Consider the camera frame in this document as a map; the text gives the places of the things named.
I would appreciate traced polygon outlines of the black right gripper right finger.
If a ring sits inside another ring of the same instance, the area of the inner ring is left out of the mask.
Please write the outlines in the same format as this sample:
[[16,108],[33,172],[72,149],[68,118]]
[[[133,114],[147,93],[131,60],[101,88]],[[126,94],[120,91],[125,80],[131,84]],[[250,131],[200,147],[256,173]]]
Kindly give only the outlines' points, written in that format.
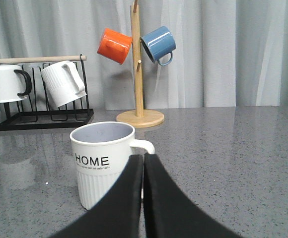
[[148,238],[237,238],[196,206],[156,154],[144,156],[144,218]]

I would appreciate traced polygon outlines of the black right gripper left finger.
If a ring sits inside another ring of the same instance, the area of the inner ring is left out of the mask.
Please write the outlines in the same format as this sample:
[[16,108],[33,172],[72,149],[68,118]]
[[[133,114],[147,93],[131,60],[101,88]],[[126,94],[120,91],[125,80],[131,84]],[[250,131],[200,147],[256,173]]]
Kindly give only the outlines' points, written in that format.
[[117,181],[100,201],[52,237],[137,238],[143,168],[142,155],[131,155]]

